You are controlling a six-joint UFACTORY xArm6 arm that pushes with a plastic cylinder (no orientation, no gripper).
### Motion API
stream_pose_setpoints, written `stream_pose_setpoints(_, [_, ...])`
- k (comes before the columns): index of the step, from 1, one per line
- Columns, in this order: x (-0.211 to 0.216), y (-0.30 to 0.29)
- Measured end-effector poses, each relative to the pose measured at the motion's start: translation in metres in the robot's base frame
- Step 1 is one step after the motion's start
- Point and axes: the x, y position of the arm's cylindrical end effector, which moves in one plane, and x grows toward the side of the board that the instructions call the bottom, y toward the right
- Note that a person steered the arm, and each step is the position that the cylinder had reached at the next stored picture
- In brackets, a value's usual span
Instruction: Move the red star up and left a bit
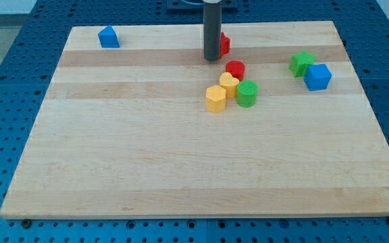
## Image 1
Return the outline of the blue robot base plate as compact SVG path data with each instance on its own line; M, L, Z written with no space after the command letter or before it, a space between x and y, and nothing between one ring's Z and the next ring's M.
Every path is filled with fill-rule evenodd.
M163 0L167 11L202 10L203 0ZM222 0L222 8L226 10L237 10L239 0Z

